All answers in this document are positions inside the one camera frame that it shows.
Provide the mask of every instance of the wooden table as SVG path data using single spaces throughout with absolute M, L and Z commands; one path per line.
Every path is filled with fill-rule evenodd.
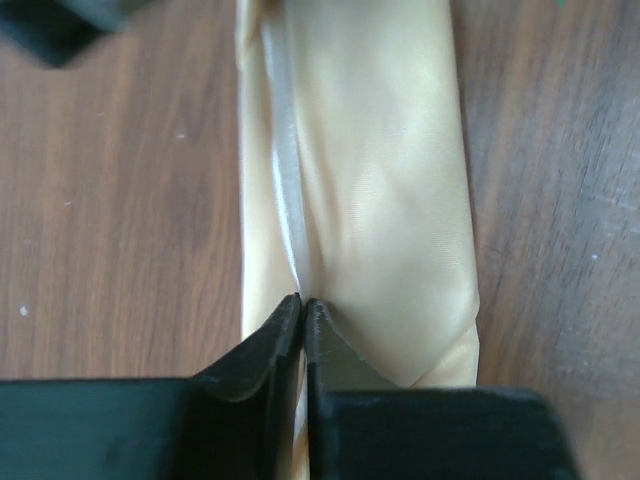
M 454 1 L 479 381 L 541 391 L 587 478 L 640 475 L 640 3 Z M 239 340 L 234 4 L 71 71 L 0 45 L 0 375 L 187 375 Z

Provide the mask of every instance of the beige fabric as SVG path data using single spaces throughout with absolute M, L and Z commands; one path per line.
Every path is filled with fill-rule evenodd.
M 313 296 L 397 384 L 473 384 L 476 270 L 441 0 L 239 0 L 243 336 L 295 290 L 272 183 L 266 15 L 285 17 Z

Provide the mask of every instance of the satin fabric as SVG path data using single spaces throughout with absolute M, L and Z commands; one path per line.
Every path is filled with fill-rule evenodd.
M 466 386 L 476 265 L 448 2 L 239 0 L 242 335 L 296 290 L 272 180 L 261 34 L 285 29 L 311 295 L 400 386 Z M 308 477 L 306 439 L 295 478 Z

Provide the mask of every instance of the fabric fold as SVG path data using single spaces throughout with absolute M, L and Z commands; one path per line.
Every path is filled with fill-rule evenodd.
M 297 288 L 272 181 L 269 21 L 286 40 L 310 295 L 396 384 L 472 385 L 478 293 L 448 2 L 239 0 L 237 21 L 243 336 Z

